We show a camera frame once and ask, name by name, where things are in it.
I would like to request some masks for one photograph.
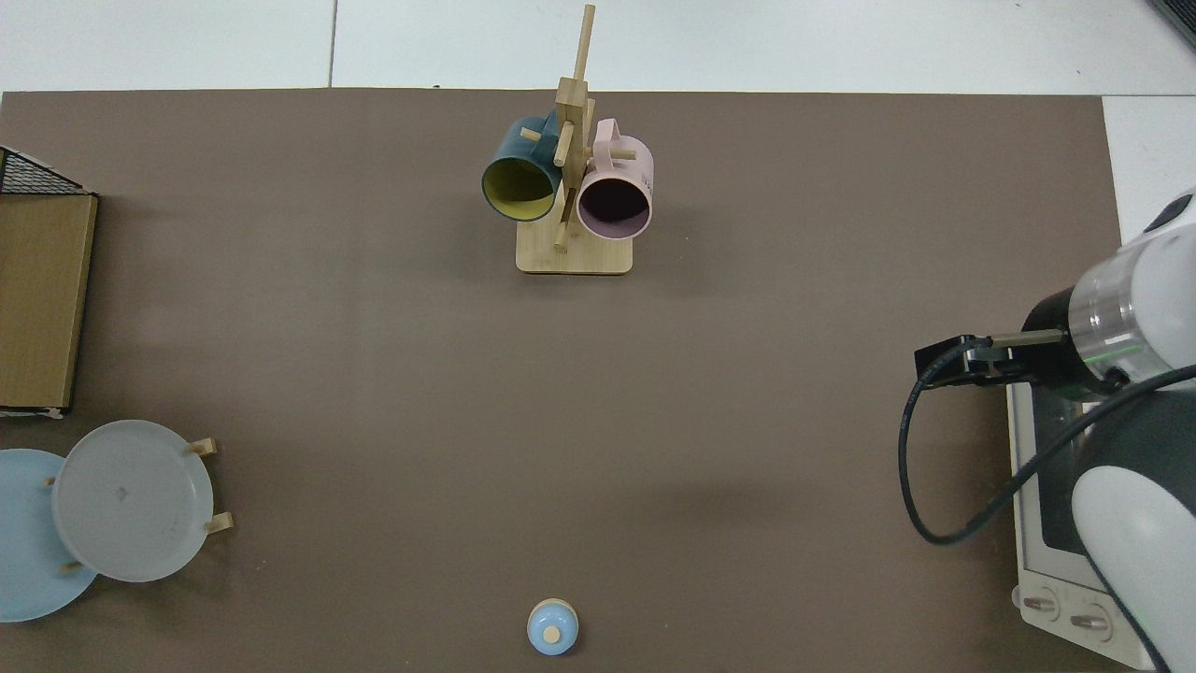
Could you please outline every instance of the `brown tabletop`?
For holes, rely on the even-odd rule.
[[[548,91],[8,93],[102,195],[66,454],[214,436],[237,527],[0,625],[0,671],[1031,671],[1008,515],[901,504],[911,353],[1020,326],[1117,245],[1096,98],[597,93],[655,157],[612,277],[525,275],[481,171]],[[926,398],[940,530],[1008,476],[1003,394]],[[527,612],[570,601],[572,654]]]

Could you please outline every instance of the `wooden base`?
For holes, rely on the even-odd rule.
[[[631,270],[631,239],[608,240],[594,235],[572,214],[572,207],[565,235],[561,237],[561,219],[567,201],[562,184],[547,215],[518,222],[515,265],[519,270],[590,275],[621,275]]]

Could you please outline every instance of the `black cable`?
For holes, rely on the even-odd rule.
[[[938,377],[939,372],[941,372],[947,363],[963,356],[972,349],[983,349],[990,347],[991,344],[993,341],[989,339],[988,336],[981,336],[981,338],[964,342],[963,344],[959,344],[935,359],[935,361],[926,368],[922,375],[917,378],[917,381],[914,384],[914,390],[910,391],[909,399],[905,402],[905,411],[902,412],[901,432],[897,435],[897,473],[901,477],[901,495],[905,501],[905,512],[909,514],[909,520],[914,524],[914,528],[917,530],[917,533],[932,545],[953,545],[975,536],[977,531],[983,528],[996,516],[999,512],[1001,512],[1001,508],[1009,504],[1018,490],[1021,489],[1021,487],[1024,487],[1025,483],[1038,472],[1038,469],[1042,467],[1044,463],[1052,459],[1056,454],[1068,447],[1072,443],[1072,440],[1078,438],[1088,427],[1117,411],[1122,406],[1146,394],[1153,393],[1159,388],[1166,388],[1167,386],[1179,384],[1180,381],[1196,379],[1196,365],[1192,365],[1166,374],[1160,374],[1159,377],[1147,379],[1146,381],[1139,384],[1125,386],[1124,388],[1117,391],[1106,398],[1099,406],[1069,423],[1060,433],[1058,438],[1051,441],[1044,451],[1039,451],[1035,458],[1030,459],[1024,466],[1021,466],[1021,470],[1018,470],[1017,475],[1006,482],[1005,485],[1001,487],[1001,490],[999,490],[996,495],[988,501],[984,509],[976,514],[976,516],[964,525],[963,528],[946,536],[939,536],[927,528],[926,524],[922,522],[922,518],[917,513],[917,507],[914,504],[914,495],[910,492],[909,488],[907,449],[909,442],[909,426],[914,418],[914,405],[917,404],[917,398],[929,385],[930,380]]]

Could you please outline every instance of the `black mesh basket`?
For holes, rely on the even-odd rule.
[[[81,184],[0,146],[0,194],[90,194]]]

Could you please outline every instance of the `mug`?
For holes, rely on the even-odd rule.
[[[530,140],[525,128],[539,137]],[[482,194],[501,215],[530,221],[553,209],[561,184],[561,169],[553,164],[560,134],[556,110],[543,117],[524,117],[507,129],[482,172]]]
[[[612,151],[635,152],[615,159]],[[633,238],[652,221],[652,152],[630,135],[620,135],[615,120],[600,120],[594,155],[578,190],[578,220],[594,235]]]

